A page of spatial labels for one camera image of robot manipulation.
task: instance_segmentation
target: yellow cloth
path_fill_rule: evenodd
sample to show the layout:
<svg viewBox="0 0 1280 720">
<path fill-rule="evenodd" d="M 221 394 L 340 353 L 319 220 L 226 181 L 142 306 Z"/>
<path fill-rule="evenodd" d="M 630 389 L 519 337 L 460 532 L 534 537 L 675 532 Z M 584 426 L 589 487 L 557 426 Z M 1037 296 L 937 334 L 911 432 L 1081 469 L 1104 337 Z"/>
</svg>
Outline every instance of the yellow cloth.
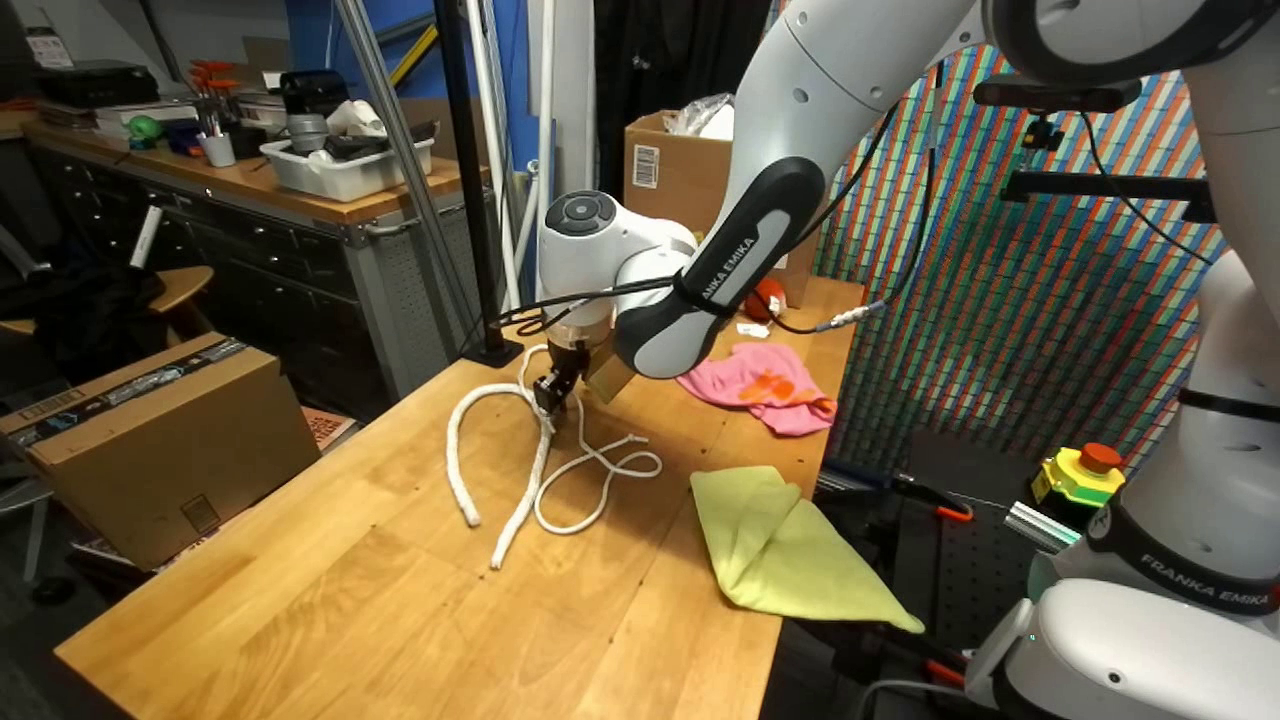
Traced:
<svg viewBox="0 0 1280 720">
<path fill-rule="evenodd" d="M 925 631 L 857 547 L 777 469 L 690 474 L 720 591 L 757 614 Z"/>
</svg>

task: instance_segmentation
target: cardboard box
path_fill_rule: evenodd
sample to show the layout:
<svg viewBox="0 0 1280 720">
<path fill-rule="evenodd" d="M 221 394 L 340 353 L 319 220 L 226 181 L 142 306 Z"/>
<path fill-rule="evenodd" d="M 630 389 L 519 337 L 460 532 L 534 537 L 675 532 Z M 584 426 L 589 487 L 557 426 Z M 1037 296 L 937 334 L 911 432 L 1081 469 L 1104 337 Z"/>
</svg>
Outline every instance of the cardboard box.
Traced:
<svg viewBox="0 0 1280 720">
<path fill-rule="evenodd" d="M 623 203 L 644 218 L 679 220 L 697 235 L 709 235 L 728 188 L 733 145 L 670 135 L 669 115 L 635 115 L 623 131 Z M 789 306 L 803 306 L 803 285 L 814 269 L 814 245 L 799 245 L 785 264 L 779 280 Z"/>
<path fill-rule="evenodd" d="M 319 457 L 280 360 L 217 334 L 0 416 L 0 438 L 135 570 Z"/>
</svg>

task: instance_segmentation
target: pink cloth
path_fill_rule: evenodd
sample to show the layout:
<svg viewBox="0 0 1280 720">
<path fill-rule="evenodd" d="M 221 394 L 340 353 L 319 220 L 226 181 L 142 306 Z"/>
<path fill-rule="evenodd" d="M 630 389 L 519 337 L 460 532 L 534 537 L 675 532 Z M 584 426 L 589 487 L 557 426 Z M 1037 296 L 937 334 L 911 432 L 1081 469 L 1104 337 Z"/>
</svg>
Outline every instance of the pink cloth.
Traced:
<svg viewBox="0 0 1280 720">
<path fill-rule="evenodd" d="M 749 410 L 773 438 L 811 438 L 834 416 L 789 346 L 736 346 L 728 360 L 679 378 L 679 389 L 720 410 Z"/>
</svg>

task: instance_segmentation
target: white container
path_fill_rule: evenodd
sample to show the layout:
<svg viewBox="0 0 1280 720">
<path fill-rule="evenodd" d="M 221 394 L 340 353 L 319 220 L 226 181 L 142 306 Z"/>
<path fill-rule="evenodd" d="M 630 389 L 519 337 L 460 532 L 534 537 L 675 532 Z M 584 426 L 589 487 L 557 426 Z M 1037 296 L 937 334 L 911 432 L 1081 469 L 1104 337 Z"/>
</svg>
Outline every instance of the white container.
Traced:
<svg viewBox="0 0 1280 720">
<path fill-rule="evenodd" d="M 319 155 L 294 155 L 286 154 L 292 142 L 270 142 L 261 145 L 261 154 L 270 159 L 275 170 L 275 186 L 292 188 L 292 194 L 307 194 L 307 195 L 322 195 L 322 200 L 361 200 L 372 194 L 382 194 L 392 186 L 403 186 L 403 174 L 395 165 L 392 154 L 380 155 L 361 155 L 361 159 L 319 159 Z M 422 165 L 422 174 L 433 174 L 433 142 L 415 145 L 415 159 Z"/>
</svg>

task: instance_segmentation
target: wooden tabletop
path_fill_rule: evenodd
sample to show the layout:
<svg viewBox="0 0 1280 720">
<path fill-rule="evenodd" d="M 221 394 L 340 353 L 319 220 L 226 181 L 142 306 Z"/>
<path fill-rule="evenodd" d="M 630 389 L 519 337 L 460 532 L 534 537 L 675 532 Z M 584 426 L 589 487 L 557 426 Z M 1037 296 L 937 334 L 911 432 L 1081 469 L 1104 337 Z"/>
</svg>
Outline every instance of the wooden tabletop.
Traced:
<svg viewBox="0 0 1280 720">
<path fill-rule="evenodd" d="M 372 194 L 361 200 L 322 200 L 322 195 L 305 195 L 305 194 L 286 194 L 275 188 L 275 174 L 263 155 L 226 165 L 226 170 L 207 170 L 204 159 L 193 155 L 176 155 L 166 148 L 149 148 L 149 154 L 129 154 L 129 145 L 93 131 L 93 128 L 55 128 L 55 125 L 22 125 L 26 145 L 35 148 L 51 148 L 51 154 L 69 154 L 77 159 L 101 165 L 101 170 L 116 170 L 129 178 L 149 178 L 161 186 L 188 186 L 198 194 L 221 194 L 221 195 L 239 195 L 239 200 L 257 200 L 257 203 L 275 203 L 313 220 L 332 220 L 332 223 L 363 223 L 376 220 L 382 212 L 403 212 L 407 210 L 407 194 L 403 188 L 389 188 L 389 194 Z M 454 194 L 460 188 L 460 170 L 446 155 L 433 155 L 433 178 L 428 178 L 433 194 Z"/>
<path fill-rule="evenodd" d="M 797 319 L 857 300 L 811 280 Z M 777 341 L 841 389 L 853 334 Z M 527 524 L 486 574 L 534 429 L 514 402 L 470 410 L 463 474 L 485 524 L 463 528 L 442 426 L 463 394 L 513 378 L 452 366 L 55 656 L 135 718 L 759 718 L 779 619 L 720 600 L 687 474 L 777 465 L 811 492 L 823 438 L 773 439 L 742 413 L 630 380 L 589 429 L 596 445 L 644 432 L 665 477 L 620 480 L 584 537 Z M 567 452 L 565 429 L 547 469 Z M 593 500 L 580 469 L 547 513 L 576 522 Z"/>
</svg>

